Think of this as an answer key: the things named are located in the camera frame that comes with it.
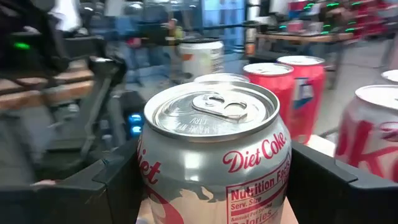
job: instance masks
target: red can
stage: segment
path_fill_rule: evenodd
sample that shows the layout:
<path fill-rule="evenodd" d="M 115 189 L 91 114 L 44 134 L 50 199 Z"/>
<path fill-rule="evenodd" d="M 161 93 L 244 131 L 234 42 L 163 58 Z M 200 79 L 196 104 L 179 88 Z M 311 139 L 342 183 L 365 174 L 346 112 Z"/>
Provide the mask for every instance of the red can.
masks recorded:
<path fill-rule="evenodd" d="M 305 144 L 310 140 L 317 120 L 325 81 L 325 61 L 321 58 L 298 55 L 278 58 L 278 62 L 294 68 L 295 91 L 289 130 L 292 139 Z"/>
<path fill-rule="evenodd" d="M 340 124 L 335 157 L 398 182 L 398 85 L 359 88 Z"/>
<path fill-rule="evenodd" d="M 275 93 L 280 101 L 280 117 L 290 130 L 292 99 L 294 93 L 293 68 L 278 63 L 254 63 L 243 67 L 250 82 Z"/>

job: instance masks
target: blue light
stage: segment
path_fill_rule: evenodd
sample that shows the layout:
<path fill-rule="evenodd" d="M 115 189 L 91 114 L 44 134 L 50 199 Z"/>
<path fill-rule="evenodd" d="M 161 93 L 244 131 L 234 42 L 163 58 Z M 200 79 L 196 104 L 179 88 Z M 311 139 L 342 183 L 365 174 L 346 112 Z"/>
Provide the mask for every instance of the blue light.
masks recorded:
<path fill-rule="evenodd" d="M 141 115 L 139 114 L 132 114 L 129 116 L 130 124 L 140 123 L 142 121 Z"/>
<path fill-rule="evenodd" d="M 132 136 L 138 136 L 141 134 L 141 127 L 139 126 L 134 126 L 130 129 L 130 133 Z"/>

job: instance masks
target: floor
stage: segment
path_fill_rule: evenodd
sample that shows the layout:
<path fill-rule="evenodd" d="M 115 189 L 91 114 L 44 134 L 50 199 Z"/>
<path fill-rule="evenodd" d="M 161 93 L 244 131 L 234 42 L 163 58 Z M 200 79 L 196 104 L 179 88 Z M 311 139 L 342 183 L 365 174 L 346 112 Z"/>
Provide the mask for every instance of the floor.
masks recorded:
<path fill-rule="evenodd" d="M 325 90 L 323 93 L 322 106 L 314 129 L 315 134 L 324 133 L 338 126 L 340 114 L 354 96 L 354 91 L 357 88 L 377 83 L 380 76 L 377 67 L 380 65 L 385 48 L 385 42 L 372 42 L 346 49 L 336 89 Z M 239 57 L 238 55 L 226 56 L 225 72 L 239 73 L 242 70 L 245 61 L 237 61 Z M 157 92 L 170 86 L 166 77 L 160 75 L 155 77 L 156 75 L 154 75 L 161 73 L 162 69 L 162 67 L 142 69 L 140 74 L 144 87 L 127 84 L 126 88 L 139 90 L 145 98 L 149 99 Z M 53 131 L 47 128 L 50 125 L 50 120 L 45 110 L 43 108 L 31 108 L 21 112 L 34 145 L 37 148 L 42 148 L 53 135 Z"/>

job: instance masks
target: diet coke can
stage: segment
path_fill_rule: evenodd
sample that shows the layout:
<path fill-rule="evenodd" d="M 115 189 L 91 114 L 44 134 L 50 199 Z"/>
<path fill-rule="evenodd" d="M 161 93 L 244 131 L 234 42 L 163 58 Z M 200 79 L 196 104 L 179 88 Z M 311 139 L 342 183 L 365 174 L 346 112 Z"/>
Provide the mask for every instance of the diet coke can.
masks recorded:
<path fill-rule="evenodd" d="M 398 85 L 398 70 L 390 70 L 381 74 L 382 81 L 378 84 Z"/>
<path fill-rule="evenodd" d="M 280 57 L 278 62 L 294 68 L 296 84 L 289 131 L 292 139 L 305 144 L 310 140 L 321 104 L 325 61 L 321 58 L 298 55 Z"/>
<path fill-rule="evenodd" d="M 280 223 L 291 139 L 271 91 L 186 83 L 144 115 L 137 154 L 156 223 Z"/>
<path fill-rule="evenodd" d="M 398 182 L 398 86 L 359 88 L 340 124 L 336 158 Z"/>
<path fill-rule="evenodd" d="M 213 73 L 208 75 L 202 75 L 196 79 L 194 82 L 203 82 L 203 81 L 239 81 L 239 82 L 250 82 L 248 77 L 244 75 L 238 75 L 234 73 Z"/>
<path fill-rule="evenodd" d="M 279 63 L 254 63 L 243 67 L 243 71 L 251 83 L 267 88 L 278 97 L 280 117 L 290 130 L 295 87 L 293 68 Z"/>

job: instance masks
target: diet coke logo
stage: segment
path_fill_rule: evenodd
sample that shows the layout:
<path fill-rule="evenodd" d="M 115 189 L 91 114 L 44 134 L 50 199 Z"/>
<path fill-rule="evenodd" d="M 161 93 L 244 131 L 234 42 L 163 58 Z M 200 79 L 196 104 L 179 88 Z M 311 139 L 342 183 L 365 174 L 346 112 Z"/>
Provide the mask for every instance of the diet coke logo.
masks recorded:
<path fill-rule="evenodd" d="M 358 167 L 360 162 L 365 162 L 370 172 L 383 178 L 389 178 L 383 171 L 380 157 L 395 153 L 398 151 L 398 145 L 395 143 L 387 147 L 382 147 L 374 152 L 366 153 L 365 149 L 369 144 L 369 138 L 373 134 L 374 138 L 383 139 L 388 142 L 398 142 L 397 123 L 387 122 L 375 127 L 368 121 L 360 121 L 356 127 L 353 138 L 349 137 L 348 127 L 353 126 L 353 120 L 348 113 L 343 116 L 341 130 L 336 148 L 336 157 L 343 158 L 347 156 L 345 161 L 347 164 Z M 391 167 L 390 179 L 398 182 L 398 159 L 395 160 Z"/>
<path fill-rule="evenodd" d="M 148 161 L 143 159 L 143 156 L 146 154 L 146 152 L 147 150 L 143 149 L 142 146 L 142 136 L 140 136 L 137 147 L 139 168 L 141 170 L 142 177 L 147 180 L 147 184 L 156 184 L 158 182 L 158 179 L 156 179 L 155 177 L 156 174 L 160 173 L 159 167 L 162 164 L 159 162 L 155 162 L 155 164 L 150 165 Z M 162 205 L 163 212 L 152 209 L 152 214 L 157 222 L 162 224 L 184 224 L 184 220 L 181 214 L 179 214 L 178 210 L 175 209 L 166 199 L 164 199 L 160 194 L 158 194 L 148 185 L 146 186 L 146 192 L 152 201 Z"/>
<path fill-rule="evenodd" d="M 263 140 L 261 151 L 259 148 L 252 154 L 250 154 L 249 151 L 246 151 L 244 154 L 239 151 L 230 151 L 224 155 L 223 163 L 229 165 L 229 173 L 254 167 L 260 164 L 262 157 L 265 159 L 272 159 L 274 155 L 278 154 L 283 149 L 285 144 L 286 137 L 283 133 L 274 134 L 272 139 Z"/>
<path fill-rule="evenodd" d="M 150 165 L 148 161 L 143 159 L 142 157 L 147 153 L 146 149 L 142 148 L 142 139 L 138 140 L 138 164 L 139 169 L 141 171 L 142 177 L 147 179 L 148 183 L 156 184 L 158 181 L 155 176 L 160 173 L 159 167 L 162 165 L 159 162 L 155 162 L 155 164 Z"/>

